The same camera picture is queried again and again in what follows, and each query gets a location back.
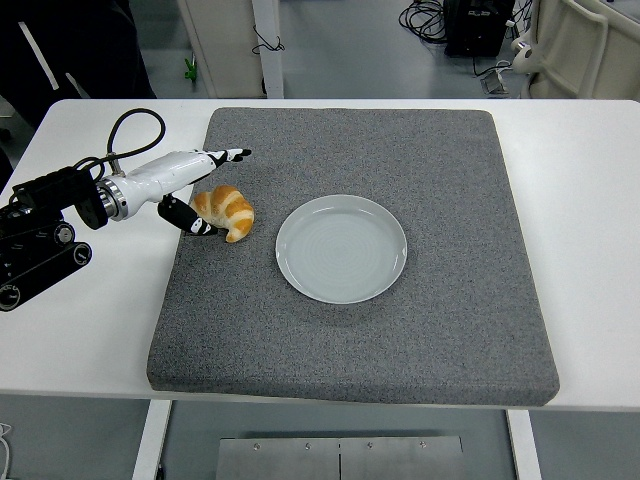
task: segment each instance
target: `bread roll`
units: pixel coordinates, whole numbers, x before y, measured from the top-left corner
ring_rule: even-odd
[[[229,243],[246,237],[253,226],[253,207],[231,185],[219,185],[212,192],[198,193],[191,201],[191,208],[205,222],[229,230]]]

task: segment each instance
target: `black device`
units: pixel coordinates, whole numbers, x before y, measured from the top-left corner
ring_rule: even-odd
[[[515,0],[444,0],[451,57],[496,57],[502,47]]]

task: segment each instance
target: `white plate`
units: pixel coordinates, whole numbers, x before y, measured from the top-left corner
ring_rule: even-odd
[[[356,303],[397,280],[407,239],[388,210],[366,198],[329,195],[298,207],[276,239],[280,271],[297,290],[326,303]]]

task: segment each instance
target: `gray foam pad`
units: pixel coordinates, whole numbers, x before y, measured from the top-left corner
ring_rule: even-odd
[[[180,240],[147,374],[156,390],[355,402],[542,405],[559,388],[491,115],[455,110],[225,108],[204,147],[253,154],[229,183],[248,237]],[[403,226],[400,278],[357,304],[312,300],[275,259],[282,222],[329,194]]]

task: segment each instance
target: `white cable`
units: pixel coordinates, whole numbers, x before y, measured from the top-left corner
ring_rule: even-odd
[[[27,42],[29,42],[29,45],[31,46],[31,50],[33,50],[33,53],[35,53],[36,58],[38,59],[38,63],[40,63],[42,70],[44,70],[45,75],[49,79],[51,88],[53,88],[54,90],[58,90],[60,88],[60,85],[58,85],[56,77],[53,75],[51,68],[49,68],[49,64],[45,60],[44,55],[40,50],[40,47],[38,46],[35,39],[33,38],[33,35],[31,35],[29,28],[24,22],[18,22],[18,25],[20,25],[20,29],[22,30],[24,37],[27,39]]]
[[[4,439],[4,436],[11,431],[13,427],[6,423],[0,423],[0,443],[4,445],[4,449],[7,452],[7,456],[4,460],[4,471],[0,475],[0,480],[7,480],[7,474],[9,473],[9,444]]]

